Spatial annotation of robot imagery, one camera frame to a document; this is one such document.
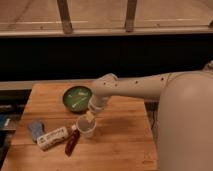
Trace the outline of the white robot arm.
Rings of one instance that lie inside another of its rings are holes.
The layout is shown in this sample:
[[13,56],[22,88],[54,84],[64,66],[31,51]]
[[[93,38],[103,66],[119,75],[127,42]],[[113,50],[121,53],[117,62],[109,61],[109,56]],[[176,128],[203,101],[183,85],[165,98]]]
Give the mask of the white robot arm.
[[158,169],[213,171],[213,71],[197,70],[118,79],[106,74],[92,85],[89,110],[103,110],[112,96],[159,102]]

